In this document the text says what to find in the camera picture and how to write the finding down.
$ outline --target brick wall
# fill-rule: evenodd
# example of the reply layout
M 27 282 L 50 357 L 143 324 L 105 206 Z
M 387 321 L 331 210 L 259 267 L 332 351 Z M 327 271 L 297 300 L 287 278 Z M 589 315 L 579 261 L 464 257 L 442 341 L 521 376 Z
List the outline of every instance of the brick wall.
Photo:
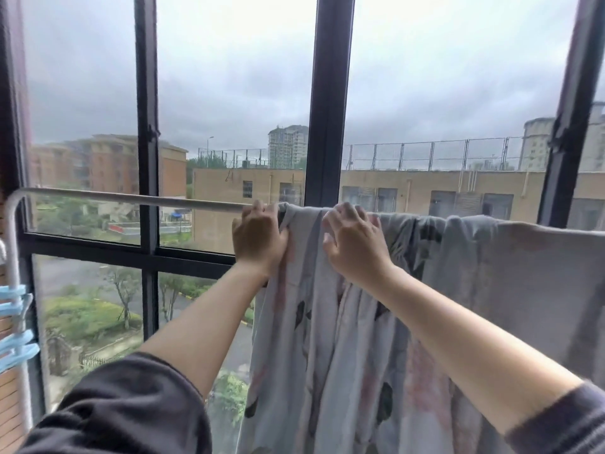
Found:
M 0 190 L 0 237 L 4 234 L 4 196 Z M 0 266 L 0 285 L 6 285 L 4 266 Z M 0 339 L 10 334 L 11 321 L 0 318 Z M 12 454 L 23 442 L 19 414 L 17 370 L 0 374 L 0 454 Z

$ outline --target left hand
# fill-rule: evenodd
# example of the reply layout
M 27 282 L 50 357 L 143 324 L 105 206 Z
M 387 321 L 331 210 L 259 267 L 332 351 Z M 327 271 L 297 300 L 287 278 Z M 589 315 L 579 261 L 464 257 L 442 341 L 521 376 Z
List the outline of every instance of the left hand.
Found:
M 233 220 L 232 235 L 235 259 L 270 277 L 281 261 L 288 244 L 288 229 L 279 232 L 277 204 L 265 205 L 255 200 L 245 206 L 241 218 Z

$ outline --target apartment building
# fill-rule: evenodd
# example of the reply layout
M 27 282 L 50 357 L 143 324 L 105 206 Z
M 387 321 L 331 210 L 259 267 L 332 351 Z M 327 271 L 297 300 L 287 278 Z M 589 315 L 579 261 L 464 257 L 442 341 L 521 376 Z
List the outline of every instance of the apartment building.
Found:
M 343 171 L 339 199 L 374 212 L 433 215 L 489 215 L 535 223 L 544 172 L 533 171 Z M 252 203 L 287 201 L 305 172 L 282 169 L 196 169 L 193 197 Z M 200 250 L 233 252 L 232 213 L 193 211 L 193 240 Z M 605 230 L 605 173 L 578 176 L 569 228 Z
M 160 194 L 186 195 L 185 149 L 160 142 Z M 103 192 L 139 193 L 136 136 L 114 134 L 33 145 L 27 151 L 30 184 Z
M 605 154 L 605 102 L 592 104 L 586 139 L 579 164 L 580 172 L 602 172 Z M 543 171 L 548 161 L 548 141 L 555 118 L 536 118 L 525 122 L 519 170 Z
M 307 126 L 278 126 L 268 133 L 268 165 L 272 169 L 292 169 L 307 156 L 307 147 Z

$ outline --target sky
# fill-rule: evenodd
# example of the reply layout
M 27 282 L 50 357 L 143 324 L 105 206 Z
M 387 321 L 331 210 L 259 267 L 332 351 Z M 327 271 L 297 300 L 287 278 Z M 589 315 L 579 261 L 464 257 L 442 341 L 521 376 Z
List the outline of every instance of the sky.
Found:
M 264 149 L 276 126 L 308 124 L 316 0 L 157 2 L 163 140 Z M 522 136 L 556 113 L 576 3 L 356 0 L 345 144 Z M 135 134 L 132 0 L 23 14 L 34 143 Z

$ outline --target black sleeve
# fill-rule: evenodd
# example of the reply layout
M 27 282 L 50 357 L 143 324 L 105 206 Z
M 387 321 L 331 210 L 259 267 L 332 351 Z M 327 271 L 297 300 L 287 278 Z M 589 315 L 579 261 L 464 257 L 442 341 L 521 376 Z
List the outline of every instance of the black sleeve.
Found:
M 137 352 L 103 365 L 33 428 L 18 454 L 212 451 L 203 399 L 172 366 Z
M 519 454 L 605 453 L 605 392 L 586 382 L 513 429 L 506 440 Z

